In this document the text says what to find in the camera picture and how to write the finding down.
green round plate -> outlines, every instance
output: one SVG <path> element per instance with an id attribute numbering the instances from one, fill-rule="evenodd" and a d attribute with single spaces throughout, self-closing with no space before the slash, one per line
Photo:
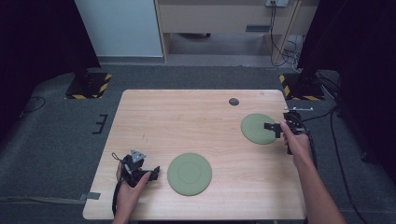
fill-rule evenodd
<path id="1" fill-rule="evenodd" d="M 182 195 L 196 195 L 209 186 L 212 168 L 209 162 L 196 153 L 181 154 L 172 160 L 168 168 L 168 182 Z"/>
<path id="2" fill-rule="evenodd" d="M 263 114 L 248 115 L 242 120 L 242 133 L 248 140 L 256 144 L 270 144 L 276 140 L 275 132 L 264 129 L 264 123 L 275 122 Z"/>

black and yellow striped base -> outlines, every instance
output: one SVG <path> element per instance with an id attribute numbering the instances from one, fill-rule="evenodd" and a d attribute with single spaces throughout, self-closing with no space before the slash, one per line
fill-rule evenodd
<path id="1" fill-rule="evenodd" d="M 279 77 L 279 80 L 287 100 L 324 100 L 324 93 L 319 85 L 304 89 L 298 87 L 298 74 L 284 74 Z"/>
<path id="2" fill-rule="evenodd" d="M 92 74 L 92 86 L 87 90 L 78 84 L 75 79 L 66 92 L 66 99 L 95 99 L 102 98 L 111 75 L 107 73 Z"/>

wall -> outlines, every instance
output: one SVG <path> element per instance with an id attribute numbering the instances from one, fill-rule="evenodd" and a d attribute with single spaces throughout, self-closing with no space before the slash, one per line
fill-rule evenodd
<path id="1" fill-rule="evenodd" d="M 76 0 L 98 57 L 162 57 L 153 0 Z"/>

gray carpet floor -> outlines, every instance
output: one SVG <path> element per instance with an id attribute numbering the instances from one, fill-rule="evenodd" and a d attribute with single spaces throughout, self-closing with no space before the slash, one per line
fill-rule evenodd
<path id="1" fill-rule="evenodd" d="M 105 65 L 103 70 L 113 77 L 101 99 L 64 99 L 72 74 L 36 87 L 32 94 L 35 98 L 26 110 L 37 110 L 24 113 L 0 146 L 0 197 L 78 199 L 81 193 L 89 192 L 125 90 L 282 90 L 279 75 L 292 72 L 289 68 L 149 65 Z M 303 119 L 323 115 L 335 106 L 329 95 L 324 101 L 287 101 L 287 104 L 314 107 L 313 112 L 301 113 Z M 96 122 L 102 121 L 100 115 L 104 114 L 108 119 L 103 132 L 92 134 L 98 131 Z M 314 135 L 318 170 L 329 192 L 349 223 L 362 223 L 341 177 L 330 116 L 309 120 L 305 125 Z M 333 126 L 350 195 L 361 215 L 368 223 L 396 223 L 394 184 L 379 164 L 361 161 L 360 147 L 342 118 L 334 115 Z M 96 223 L 82 217 L 83 207 L 83 204 L 0 203 L 0 223 Z"/>

table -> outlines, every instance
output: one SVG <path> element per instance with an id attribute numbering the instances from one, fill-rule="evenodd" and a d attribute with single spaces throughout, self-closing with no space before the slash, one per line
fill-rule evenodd
<path id="1" fill-rule="evenodd" d="M 277 7 L 273 27 L 274 43 L 282 52 L 289 35 L 305 35 L 319 0 L 289 0 Z M 181 34 L 242 34 L 249 25 L 271 27 L 272 7 L 265 0 L 155 0 L 157 20 L 167 61 L 171 37 Z M 269 30 L 262 31 L 271 49 Z M 273 61 L 281 54 L 274 48 Z"/>
<path id="2" fill-rule="evenodd" d="M 230 105 L 236 98 L 239 105 Z M 161 166 L 149 182 L 132 219 L 228 220 L 304 219 L 299 177 L 282 139 L 257 145 L 242 134 L 242 119 L 263 113 L 283 119 L 281 91 L 128 90 L 121 97 L 83 216 L 112 219 L 111 202 L 119 157 L 132 148 L 147 155 L 143 169 Z M 212 181 L 195 196 L 174 192 L 167 168 L 178 155 L 195 152 L 212 167 Z"/>

